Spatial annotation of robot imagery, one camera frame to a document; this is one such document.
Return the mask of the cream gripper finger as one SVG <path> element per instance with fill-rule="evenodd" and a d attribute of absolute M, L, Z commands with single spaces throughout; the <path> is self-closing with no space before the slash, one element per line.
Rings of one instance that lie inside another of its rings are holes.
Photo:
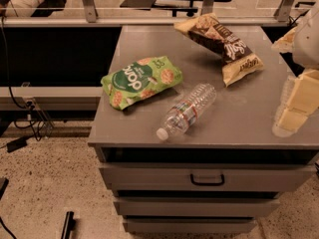
<path fill-rule="evenodd" d="M 307 120 L 308 116 L 305 116 L 298 112 L 290 111 L 288 109 L 284 109 L 283 112 L 280 114 L 276 125 L 282 129 L 296 132 L 306 123 Z"/>

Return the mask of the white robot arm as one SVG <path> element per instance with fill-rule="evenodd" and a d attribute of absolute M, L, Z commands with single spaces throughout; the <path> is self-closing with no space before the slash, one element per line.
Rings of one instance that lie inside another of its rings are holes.
<path fill-rule="evenodd" d="M 293 62 L 304 71 L 288 77 L 283 85 L 280 106 L 272 131 L 280 137 L 296 133 L 319 108 L 319 5 L 308 11 L 296 27 L 272 45 L 280 53 L 291 53 Z"/>

